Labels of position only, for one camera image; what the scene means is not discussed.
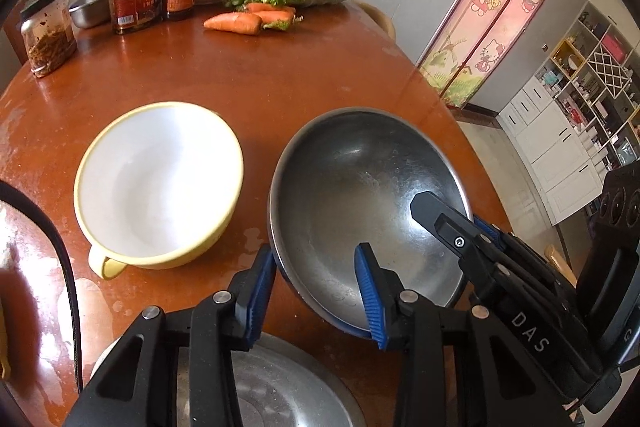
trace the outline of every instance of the white cabinet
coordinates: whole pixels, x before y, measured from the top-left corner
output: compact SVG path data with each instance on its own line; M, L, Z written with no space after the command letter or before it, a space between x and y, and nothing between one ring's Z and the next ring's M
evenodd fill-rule
M511 105L511 102L500 111L498 120L502 127L508 129L513 136L517 136L527 127L527 124L524 123L524 120L516 111L516 108Z
M569 130L564 135L532 164L545 192L558 185L589 159L582 142L573 131Z
M557 103L551 103L518 134L517 140L529 163L533 163L560 139L573 132Z
M621 0L589 0L629 41L632 47L640 41L640 29Z
M553 225L571 216L577 209L602 193L602 182L590 161L546 193Z
M527 96L531 99L531 102L536 105L539 111L544 111L546 106L553 100L551 95L546 92L546 89L542 87L542 84L540 84L540 81L535 76L531 77L522 90L527 93Z
M533 122L540 114L540 110L531 102L531 99L524 90L520 90L517 95L513 97L511 104L516 108L516 111L527 125Z

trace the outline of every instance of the wooden table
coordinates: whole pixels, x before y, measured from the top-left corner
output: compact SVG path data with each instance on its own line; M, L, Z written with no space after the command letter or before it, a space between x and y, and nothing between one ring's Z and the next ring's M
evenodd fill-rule
M35 80L23 67L0 98L0 178L30 195L65 240L78 284L85 380L102 350L143 307L191 307L250 266L268 240L267 195L280 153L303 124L325 111L377 107L416 124L449 157L473 211L510 229L449 111L355 5L305 10L294 31L259 38L204 32L202 21L214 12L200 9L189 20L123 37L108 26L85 31L78 52L58 71ZM236 213L220 241L191 264L167 271L128 267L105 282L87 264L89 243L76 222L76 169L110 121L161 100L210 108L235 131L245 169ZM11 208L0 210L0 293L13 368L9 387L36 427L59 426L76 400L62 272L44 236ZM391 425L396 354L322 321L280 276L264 330L339 375L369 427Z

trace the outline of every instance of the black cable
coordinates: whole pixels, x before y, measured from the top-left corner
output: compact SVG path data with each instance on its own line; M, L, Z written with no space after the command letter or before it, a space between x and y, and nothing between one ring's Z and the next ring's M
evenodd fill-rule
M78 394L82 393L82 346L80 343L80 310L78 308L78 295L76 294L76 280L71 268L71 260L66 251L58 230L37 204L33 203L17 188L0 180L0 201L4 201L15 208L21 214L31 219L41 229L53 245L56 255L60 260L62 275L65 278L66 293L69 297L71 308L71 329L74 338L74 371L76 374L76 386Z

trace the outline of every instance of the stainless steel bowl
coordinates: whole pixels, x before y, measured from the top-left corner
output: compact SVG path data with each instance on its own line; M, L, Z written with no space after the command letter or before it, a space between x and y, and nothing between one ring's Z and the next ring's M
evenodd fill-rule
M77 0L69 7L71 20L79 28L93 28L111 19L109 0Z
M457 174L415 127L371 108L312 120L286 146L271 183L281 272L322 318L361 337L370 334L353 268L360 242L406 288L454 304L464 282L458 258L411 217L413 197L425 190L472 217Z

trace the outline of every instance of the tiled floor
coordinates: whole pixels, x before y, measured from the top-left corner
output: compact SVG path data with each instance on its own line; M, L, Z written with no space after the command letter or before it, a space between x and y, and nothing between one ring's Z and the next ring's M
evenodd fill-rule
M505 132L493 126L458 123L489 174L513 233L540 255L551 244L562 251L558 232Z

